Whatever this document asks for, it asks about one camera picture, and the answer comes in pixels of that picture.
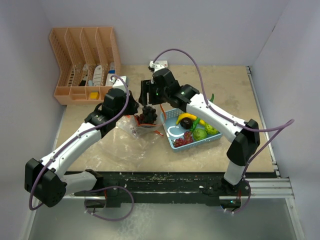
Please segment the dark red grape bunch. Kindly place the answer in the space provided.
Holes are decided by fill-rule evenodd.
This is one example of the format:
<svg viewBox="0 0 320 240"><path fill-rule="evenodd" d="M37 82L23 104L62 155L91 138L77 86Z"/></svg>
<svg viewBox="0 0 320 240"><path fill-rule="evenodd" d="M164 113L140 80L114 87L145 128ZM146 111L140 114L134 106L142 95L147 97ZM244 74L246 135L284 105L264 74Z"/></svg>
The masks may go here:
<svg viewBox="0 0 320 240"><path fill-rule="evenodd" d="M142 113L140 115L135 115L134 119L138 127L154 127L156 125L156 120L145 119Z"/></svg>

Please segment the dark blue grape bunch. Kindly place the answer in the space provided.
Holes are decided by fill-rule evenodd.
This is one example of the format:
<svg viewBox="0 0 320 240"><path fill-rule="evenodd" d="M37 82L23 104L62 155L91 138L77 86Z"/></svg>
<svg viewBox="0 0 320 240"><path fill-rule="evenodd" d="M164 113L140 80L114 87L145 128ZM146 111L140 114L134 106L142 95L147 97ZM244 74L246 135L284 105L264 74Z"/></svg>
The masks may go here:
<svg viewBox="0 0 320 240"><path fill-rule="evenodd" d="M142 108L142 115L146 120L156 120L158 115L156 114L157 110L151 106L144 106Z"/></svg>

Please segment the clear zip top bag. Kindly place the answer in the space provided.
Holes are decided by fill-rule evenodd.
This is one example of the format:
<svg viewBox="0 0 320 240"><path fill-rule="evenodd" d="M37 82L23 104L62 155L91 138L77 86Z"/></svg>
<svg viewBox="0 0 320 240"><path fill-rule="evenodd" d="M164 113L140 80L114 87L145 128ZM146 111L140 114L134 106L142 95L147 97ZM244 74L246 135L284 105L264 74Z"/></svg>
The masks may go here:
<svg viewBox="0 0 320 240"><path fill-rule="evenodd" d="M159 130L164 123L164 113L161 104L148 104L140 105L133 115L123 116L113 131L111 153L126 161L142 159L148 148L162 135Z"/></svg>

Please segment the light blue plastic basket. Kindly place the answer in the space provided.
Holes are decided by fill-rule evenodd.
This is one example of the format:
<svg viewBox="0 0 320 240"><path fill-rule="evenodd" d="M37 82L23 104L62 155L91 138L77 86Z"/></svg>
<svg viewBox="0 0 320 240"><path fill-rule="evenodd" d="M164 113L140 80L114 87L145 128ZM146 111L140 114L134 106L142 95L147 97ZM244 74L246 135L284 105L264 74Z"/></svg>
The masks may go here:
<svg viewBox="0 0 320 240"><path fill-rule="evenodd" d="M222 134L195 115L171 109L161 113L160 119L169 145L174 152L183 151L206 142L218 140Z"/></svg>

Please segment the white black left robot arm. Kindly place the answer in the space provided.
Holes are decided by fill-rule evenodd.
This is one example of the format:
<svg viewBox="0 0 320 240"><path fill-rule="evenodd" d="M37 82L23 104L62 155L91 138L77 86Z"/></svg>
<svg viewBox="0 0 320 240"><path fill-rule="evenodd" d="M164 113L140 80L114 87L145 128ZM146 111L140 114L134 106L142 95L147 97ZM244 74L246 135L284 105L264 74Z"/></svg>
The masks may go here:
<svg viewBox="0 0 320 240"><path fill-rule="evenodd" d="M66 175L69 167L93 144L115 128L122 116L134 115L139 104L132 92L112 88L80 125L78 130L56 150L40 160L31 158L25 165L24 188L30 197L51 208L65 195L87 191L98 196L103 191L103 177L93 170Z"/></svg>

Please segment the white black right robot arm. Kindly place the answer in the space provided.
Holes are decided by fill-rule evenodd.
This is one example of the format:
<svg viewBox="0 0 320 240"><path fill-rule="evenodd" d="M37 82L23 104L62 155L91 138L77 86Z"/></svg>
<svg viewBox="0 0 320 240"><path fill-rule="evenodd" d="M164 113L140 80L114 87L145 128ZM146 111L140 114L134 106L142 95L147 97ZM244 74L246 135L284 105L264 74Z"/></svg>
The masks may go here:
<svg viewBox="0 0 320 240"><path fill-rule="evenodd" d="M235 117L208 101L199 90L189 84L180 85L173 73L165 67L150 67L152 77L141 81L139 103L142 105L170 104L190 113L217 129L229 142L226 153L229 163L224 174L222 190L228 196L240 190L245 167L260 145L258 123Z"/></svg>

